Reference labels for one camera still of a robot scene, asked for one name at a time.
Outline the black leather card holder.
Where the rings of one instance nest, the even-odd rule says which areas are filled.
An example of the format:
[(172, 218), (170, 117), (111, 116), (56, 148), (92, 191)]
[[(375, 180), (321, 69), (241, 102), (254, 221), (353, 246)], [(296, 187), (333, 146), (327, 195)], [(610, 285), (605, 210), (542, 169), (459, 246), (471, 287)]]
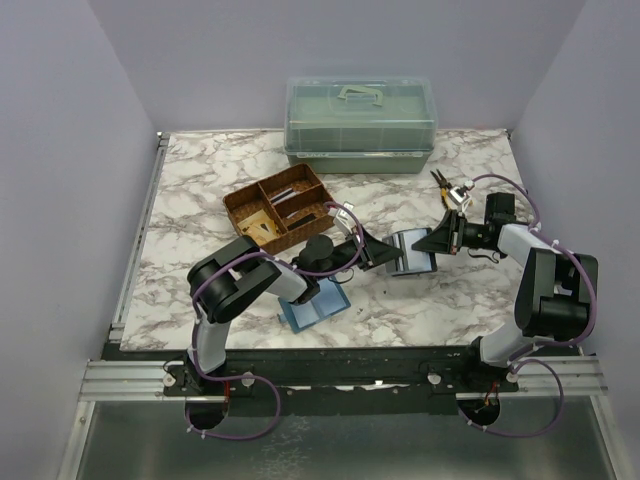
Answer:
[(413, 249), (413, 244), (431, 232), (430, 228), (415, 228), (395, 232), (383, 238), (383, 242), (403, 251), (403, 255), (385, 264), (386, 273), (392, 277), (421, 275), (437, 271), (434, 253)]

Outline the dark credit card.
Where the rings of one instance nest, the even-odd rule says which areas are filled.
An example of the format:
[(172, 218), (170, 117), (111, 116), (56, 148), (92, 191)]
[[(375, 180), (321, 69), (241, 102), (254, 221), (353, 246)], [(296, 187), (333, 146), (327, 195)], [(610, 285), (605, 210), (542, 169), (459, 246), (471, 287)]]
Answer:
[(287, 226), (287, 229), (289, 231), (295, 230), (295, 229), (301, 227), (302, 225), (310, 223), (311, 221), (313, 221), (315, 219), (316, 219), (316, 215), (315, 214), (313, 214), (313, 213), (307, 214), (306, 216), (301, 217), (300, 219), (298, 219), (298, 220), (294, 221), (293, 223), (289, 224)]

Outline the brown wicker divided tray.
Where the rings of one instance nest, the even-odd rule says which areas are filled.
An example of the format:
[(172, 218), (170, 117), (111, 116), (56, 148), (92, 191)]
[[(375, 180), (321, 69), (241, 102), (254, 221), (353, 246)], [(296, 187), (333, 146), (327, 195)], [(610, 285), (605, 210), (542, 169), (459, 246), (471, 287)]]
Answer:
[[(270, 198), (289, 188), (299, 194), (277, 205), (270, 203)], [(332, 200), (313, 169), (307, 164), (298, 164), (227, 194), (223, 204), (234, 230), (240, 235), (244, 234), (238, 223), (264, 209), (275, 221), (280, 236), (260, 246), (270, 254), (277, 254), (331, 228), (333, 218), (325, 204)], [(316, 215), (315, 220), (292, 231), (287, 229), (289, 224), (310, 213)]]

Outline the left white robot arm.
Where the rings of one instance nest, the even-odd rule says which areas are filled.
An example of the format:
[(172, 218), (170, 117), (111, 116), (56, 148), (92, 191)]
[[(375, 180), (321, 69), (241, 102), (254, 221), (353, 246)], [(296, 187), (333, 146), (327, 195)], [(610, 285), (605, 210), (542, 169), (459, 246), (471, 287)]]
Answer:
[(214, 393), (222, 380), (230, 322), (262, 294), (286, 304), (305, 305), (321, 292), (321, 282), (352, 267), (363, 271), (400, 259), (402, 249), (361, 229), (334, 245), (324, 234), (314, 235), (288, 264), (260, 248), (249, 236), (196, 263), (187, 274), (196, 313), (188, 355), (187, 382), (201, 395)]

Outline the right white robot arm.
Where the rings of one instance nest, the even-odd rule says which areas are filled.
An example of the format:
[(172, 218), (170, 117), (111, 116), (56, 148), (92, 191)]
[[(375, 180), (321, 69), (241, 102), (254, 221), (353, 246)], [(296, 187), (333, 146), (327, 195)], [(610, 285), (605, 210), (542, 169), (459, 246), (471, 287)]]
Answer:
[(598, 262), (545, 242), (539, 231), (516, 220), (515, 196), (486, 197), (484, 222), (447, 210), (439, 225), (411, 245), (416, 252), (455, 255), (461, 249), (487, 250), (522, 267), (513, 318), (472, 343), (473, 359), (460, 367), (460, 379), (480, 392), (496, 380), (496, 369), (547, 345), (581, 342), (594, 327)]

